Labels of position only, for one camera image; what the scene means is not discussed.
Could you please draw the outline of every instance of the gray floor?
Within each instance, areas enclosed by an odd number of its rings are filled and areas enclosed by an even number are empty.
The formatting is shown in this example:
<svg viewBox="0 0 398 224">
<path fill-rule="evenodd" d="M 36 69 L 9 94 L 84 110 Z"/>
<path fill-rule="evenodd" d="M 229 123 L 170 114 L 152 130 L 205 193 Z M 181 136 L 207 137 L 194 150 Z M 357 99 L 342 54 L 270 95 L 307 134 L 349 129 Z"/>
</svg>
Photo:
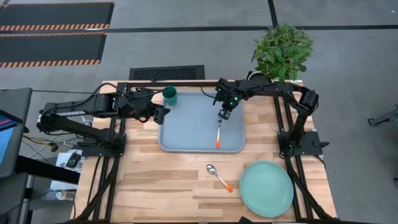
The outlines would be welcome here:
<svg viewBox="0 0 398 224">
<path fill-rule="evenodd" d="M 278 0 L 275 8 L 279 22 L 296 26 L 398 24 L 395 0 Z M 118 0 L 111 22 L 114 28 L 224 25 L 271 25 L 267 1 Z M 398 30 L 307 33 L 314 39 L 314 53 L 306 63 L 308 71 L 300 78 L 320 95 L 313 118 L 321 139 L 331 143 L 324 152 L 337 214 L 343 220 L 396 223 L 398 189 L 392 178 L 398 177 L 398 129 L 389 124 L 371 128 L 367 118 L 398 103 L 394 98 Z M 252 40 L 261 34 L 110 34 L 99 65 L 0 69 L 0 88 L 91 91 L 103 80 L 126 80 L 129 68 L 172 65 L 205 65 L 207 79 L 245 78 L 255 67 L 250 63 Z M 27 121 L 31 135 L 43 136 L 36 131 L 35 121 L 46 102 L 83 97 L 34 93 Z M 33 152 L 22 146 L 21 154 Z M 42 154 L 54 156 L 47 149 Z M 33 222 L 62 222 L 70 210 L 70 204 L 43 208 L 34 213 Z"/>
</svg>

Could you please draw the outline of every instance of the teal plate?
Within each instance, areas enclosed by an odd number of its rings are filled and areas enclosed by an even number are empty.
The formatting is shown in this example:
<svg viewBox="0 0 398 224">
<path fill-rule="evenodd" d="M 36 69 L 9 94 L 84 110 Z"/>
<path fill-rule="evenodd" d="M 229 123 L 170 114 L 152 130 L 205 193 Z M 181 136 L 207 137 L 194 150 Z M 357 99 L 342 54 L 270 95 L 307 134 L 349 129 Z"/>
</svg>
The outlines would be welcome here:
<svg viewBox="0 0 398 224">
<path fill-rule="evenodd" d="M 286 171 L 269 161 L 257 161 L 246 167 L 239 189 L 246 206 L 263 217 L 285 213 L 293 200 L 293 185 Z"/>
</svg>

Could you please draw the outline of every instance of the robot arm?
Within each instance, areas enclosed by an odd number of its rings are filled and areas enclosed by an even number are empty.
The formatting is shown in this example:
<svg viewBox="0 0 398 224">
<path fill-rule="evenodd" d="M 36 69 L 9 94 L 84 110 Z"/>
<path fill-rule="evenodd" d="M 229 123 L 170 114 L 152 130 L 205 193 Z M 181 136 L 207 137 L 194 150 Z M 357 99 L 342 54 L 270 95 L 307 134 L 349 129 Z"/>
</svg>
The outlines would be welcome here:
<svg viewBox="0 0 398 224">
<path fill-rule="evenodd" d="M 93 94 L 83 101 L 47 103 L 40 111 L 37 127 L 46 134 L 63 130 L 114 144 L 116 134 L 113 129 L 92 128 L 68 117 L 87 114 L 96 118 L 134 118 L 145 123 L 153 116 L 156 123 L 162 124 L 170 110 L 151 102 L 153 95 L 160 91 L 138 88 L 128 93 Z"/>
<path fill-rule="evenodd" d="M 318 106 L 318 94 L 306 87 L 291 83 L 271 83 L 261 85 L 250 80 L 239 80 L 230 83 L 224 78 L 220 78 L 216 87 L 217 94 L 213 105 L 220 101 L 222 109 L 218 116 L 227 120 L 231 112 L 241 100 L 248 100 L 252 96 L 281 96 L 297 110 L 298 116 L 294 126 L 289 130 L 289 144 L 293 148 L 302 147 L 305 139 L 304 124 L 307 118 L 315 111 Z M 293 92 L 302 94 L 299 101 L 294 97 Z"/>
</svg>

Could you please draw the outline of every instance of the teal cup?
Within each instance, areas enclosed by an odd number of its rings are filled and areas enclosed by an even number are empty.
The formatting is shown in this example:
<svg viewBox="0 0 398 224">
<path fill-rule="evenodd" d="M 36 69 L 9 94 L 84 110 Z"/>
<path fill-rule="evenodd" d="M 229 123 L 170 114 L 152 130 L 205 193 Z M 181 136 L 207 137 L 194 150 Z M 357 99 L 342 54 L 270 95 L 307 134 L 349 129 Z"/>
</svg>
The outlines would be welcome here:
<svg viewBox="0 0 398 224">
<path fill-rule="evenodd" d="M 163 91 L 163 97 L 166 100 L 166 103 L 170 106 L 173 106 L 177 102 L 177 90 L 174 86 L 166 87 L 166 90 Z"/>
</svg>

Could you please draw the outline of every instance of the plastic tray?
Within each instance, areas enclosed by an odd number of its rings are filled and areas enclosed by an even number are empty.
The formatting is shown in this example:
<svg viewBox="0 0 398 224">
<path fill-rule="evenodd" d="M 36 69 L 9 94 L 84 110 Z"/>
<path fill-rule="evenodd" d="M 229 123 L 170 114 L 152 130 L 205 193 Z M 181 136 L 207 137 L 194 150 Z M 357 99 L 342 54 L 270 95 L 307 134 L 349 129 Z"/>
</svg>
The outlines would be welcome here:
<svg viewBox="0 0 398 224">
<path fill-rule="evenodd" d="M 178 92 L 174 106 L 159 128 L 159 145 L 169 152 L 239 152 L 243 149 L 243 104 L 240 103 L 220 129 L 220 148 L 216 149 L 218 112 L 221 103 L 202 92 Z"/>
</svg>

